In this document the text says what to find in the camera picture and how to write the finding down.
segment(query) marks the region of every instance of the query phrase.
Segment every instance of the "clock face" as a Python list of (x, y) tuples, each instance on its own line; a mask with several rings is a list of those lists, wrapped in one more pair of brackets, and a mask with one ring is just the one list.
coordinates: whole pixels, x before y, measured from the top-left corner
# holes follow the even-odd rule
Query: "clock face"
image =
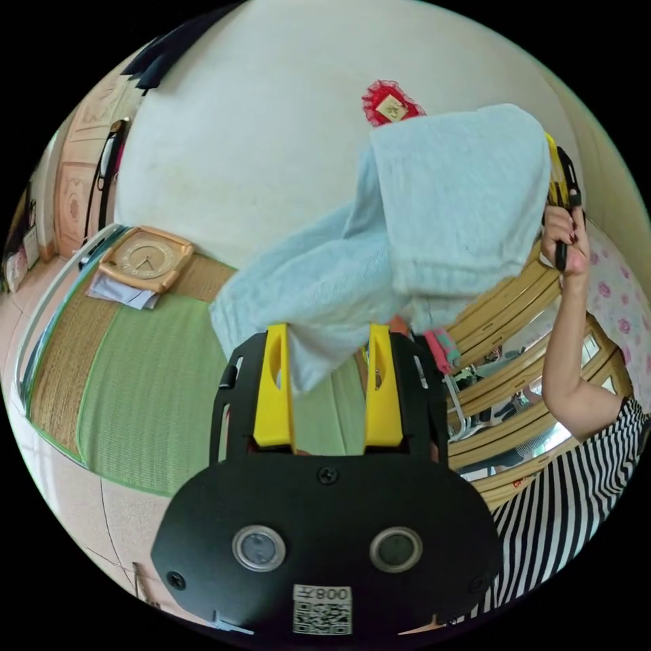
[(172, 247), (155, 240), (140, 240), (118, 260), (119, 268), (133, 278), (152, 279), (167, 273), (176, 261)]

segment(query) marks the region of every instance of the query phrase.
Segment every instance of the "white wall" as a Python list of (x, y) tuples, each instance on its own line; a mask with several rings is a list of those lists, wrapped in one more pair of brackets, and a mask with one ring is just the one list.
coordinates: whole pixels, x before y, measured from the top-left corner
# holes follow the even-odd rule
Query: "white wall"
[(481, 25), (413, 0), (250, 0), (147, 94), (115, 220), (246, 264), (351, 200), (371, 129), (361, 97), (377, 79), (430, 115), (518, 104), (578, 161), (535, 61)]
[(52, 136), (31, 178), (32, 199), (36, 201), (37, 236), (39, 246), (45, 248), (54, 241), (56, 172), (63, 144), (74, 115), (73, 111)]

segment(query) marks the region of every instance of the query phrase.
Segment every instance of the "light blue towel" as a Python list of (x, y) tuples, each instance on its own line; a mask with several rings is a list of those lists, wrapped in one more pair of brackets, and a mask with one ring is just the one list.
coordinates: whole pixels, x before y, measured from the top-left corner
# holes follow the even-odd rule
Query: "light blue towel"
[(354, 201), (234, 274), (211, 304), (224, 354), (288, 323), (303, 393), (364, 345), (371, 322), (449, 326), (524, 267), (550, 173), (542, 126), (510, 104), (373, 130)]

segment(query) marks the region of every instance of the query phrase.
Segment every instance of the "qr code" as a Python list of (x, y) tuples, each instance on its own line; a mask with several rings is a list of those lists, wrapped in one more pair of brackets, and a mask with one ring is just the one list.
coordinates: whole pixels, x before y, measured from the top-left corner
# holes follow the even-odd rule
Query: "qr code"
[(307, 635), (350, 635), (352, 604), (294, 602), (294, 632)]

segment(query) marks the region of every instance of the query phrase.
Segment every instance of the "woman's arm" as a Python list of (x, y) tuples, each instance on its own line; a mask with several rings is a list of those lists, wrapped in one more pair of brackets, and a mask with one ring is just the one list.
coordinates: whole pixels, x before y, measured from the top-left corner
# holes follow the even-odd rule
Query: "woman's arm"
[(581, 378), (590, 260), (581, 208), (571, 216), (562, 208), (547, 208), (541, 248), (548, 260), (555, 259), (559, 240), (568, 244), (568, 261), (561, 306), (545, 352), (542, 399), (554, 418), (584, 441), (617, 419), (623, 399)]

